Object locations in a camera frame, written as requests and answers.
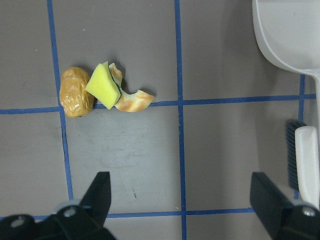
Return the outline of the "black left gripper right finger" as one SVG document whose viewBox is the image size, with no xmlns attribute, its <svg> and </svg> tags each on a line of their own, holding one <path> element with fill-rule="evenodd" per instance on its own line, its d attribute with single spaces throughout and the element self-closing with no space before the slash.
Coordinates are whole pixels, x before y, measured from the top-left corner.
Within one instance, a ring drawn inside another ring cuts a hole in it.
<svg viewBox="0 0 320 240">
<path fill-rule="evenodd" d="M 287 198 L 264 172 L 252 173 L 249 200 L 268 234 L 320 233 L 320 211 Z"/>
</svg>

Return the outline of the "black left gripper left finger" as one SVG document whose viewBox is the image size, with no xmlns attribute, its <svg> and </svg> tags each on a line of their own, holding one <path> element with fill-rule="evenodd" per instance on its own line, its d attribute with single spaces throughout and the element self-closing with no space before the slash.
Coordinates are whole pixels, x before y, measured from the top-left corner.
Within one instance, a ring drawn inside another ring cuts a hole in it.
<svg viewBox="0 0 320 240">
<path fill-rule="evenodd" d="M 110 173 L 98 172 L 79 203 L 68 203 L 56 215 L 75 227 L 100 228 L 111 207 Z"/>
</svg>

